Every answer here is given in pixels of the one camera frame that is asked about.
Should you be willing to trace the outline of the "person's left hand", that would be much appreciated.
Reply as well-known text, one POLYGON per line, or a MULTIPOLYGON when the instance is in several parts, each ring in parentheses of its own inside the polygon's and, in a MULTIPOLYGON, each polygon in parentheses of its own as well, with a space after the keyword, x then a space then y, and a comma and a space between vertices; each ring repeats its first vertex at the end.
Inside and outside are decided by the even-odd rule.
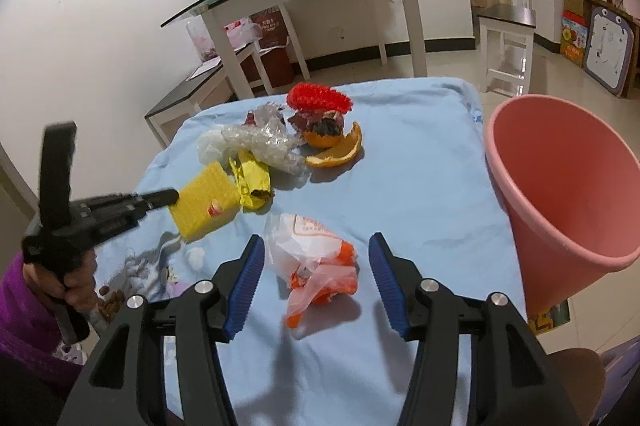
POLYGON ((23 278, 32 294, 50 311, 56 300, 64 300, 79 313, 89 313, 98 300, 96 294, 96 252, 87 250, 78 269, 67 273, 60 281, 52 272, 38 264, 23 264, 23 278))

